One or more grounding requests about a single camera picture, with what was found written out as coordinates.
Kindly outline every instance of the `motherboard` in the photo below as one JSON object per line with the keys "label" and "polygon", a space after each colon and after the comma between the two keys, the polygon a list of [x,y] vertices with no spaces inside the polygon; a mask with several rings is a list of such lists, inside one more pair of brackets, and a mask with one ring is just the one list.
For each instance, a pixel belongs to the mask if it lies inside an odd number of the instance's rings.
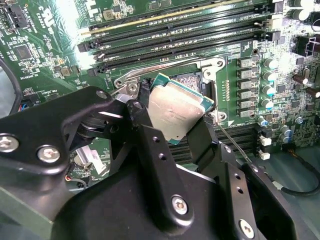
{"label": "motherboard", "polygon": [[[0,3],[0,57],[23,90],[20,111],[86,86],[126,84],[135,96],[142,79],[161,73],[214,100],[205,119],[235,152],[217,122],[264,160],[282,144],[308,147],[320,137],[318,0]],[[169,146],[177,163],[191,162],[186,138]],[[108,140],[89,148],[108,168]],[[70,158],[72,177],[107,176]]]}

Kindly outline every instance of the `robotic arm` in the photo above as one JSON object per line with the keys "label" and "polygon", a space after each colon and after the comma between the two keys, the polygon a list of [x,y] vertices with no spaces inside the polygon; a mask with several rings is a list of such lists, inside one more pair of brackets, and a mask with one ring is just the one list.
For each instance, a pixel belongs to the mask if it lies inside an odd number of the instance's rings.
{"label": "robotic arm", "polygon": [[[187,134],[201,174],[176,166],[139,99],[90,86],[0,119],[0,209],[52,240],[316,239],[202,118]],[[111,142],[111,176],[73,196],[69,154],[94,138]]]}

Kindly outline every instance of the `white connector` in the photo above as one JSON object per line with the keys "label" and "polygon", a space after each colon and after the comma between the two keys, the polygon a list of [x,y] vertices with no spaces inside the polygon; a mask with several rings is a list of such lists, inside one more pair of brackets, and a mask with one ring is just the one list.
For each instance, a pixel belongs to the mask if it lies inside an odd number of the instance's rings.
{"label": "white connector", "polygon": [[268,160],[270,159],[270,153],[268,152],[263,152],[261,150],[258,151],[259,153],[259,157],[262,159],[262,160]]}
{"label": "white connector", "polygon": [[261,145],[262,146],[270,146],[272,144],[272,139],[271,138],[266,138],[264,136],[259,137],[261,140]]}

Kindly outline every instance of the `integrated circuit chip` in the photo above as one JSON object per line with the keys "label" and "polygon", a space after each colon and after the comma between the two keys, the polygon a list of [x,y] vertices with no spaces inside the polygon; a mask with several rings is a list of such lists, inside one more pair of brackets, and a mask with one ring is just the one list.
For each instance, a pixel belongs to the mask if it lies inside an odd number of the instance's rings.
{"label": "integrated circuit chip", "polygon": [[161,7],[166,8],[166,7],[169,7],[172,3],[171,3],[171,0],[163,0],[163,1],[160,1],[160,4],[161,4]]}
{"label": "integrated circuit chip", "polygon": [[26,60],[32,58],[32,55],[26,45],[17,46],[14,51],[19,60]]}

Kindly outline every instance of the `surface-mount component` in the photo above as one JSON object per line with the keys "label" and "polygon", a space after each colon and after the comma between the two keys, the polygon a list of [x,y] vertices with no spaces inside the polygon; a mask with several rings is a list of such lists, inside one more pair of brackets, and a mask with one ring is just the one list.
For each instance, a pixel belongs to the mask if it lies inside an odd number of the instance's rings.
{"label": "surface-mount component", "polygon": [[263,79],[267,80],[270,83],[273,83],[275,80],[277,80],[278,74],[272,71],[267,71],[263,74]]}
{"label": "surface-mount component", "polygon": [[265,85],[262,88],[262,92],[265,93],[269,97],[273,97],[276,94],[276,90],[270,85]]}
{"label": "surface-mount component", "polygon": [[17,46],[14,51],[19,60],[26,60],[32,58],[32,55],[26,45]]}

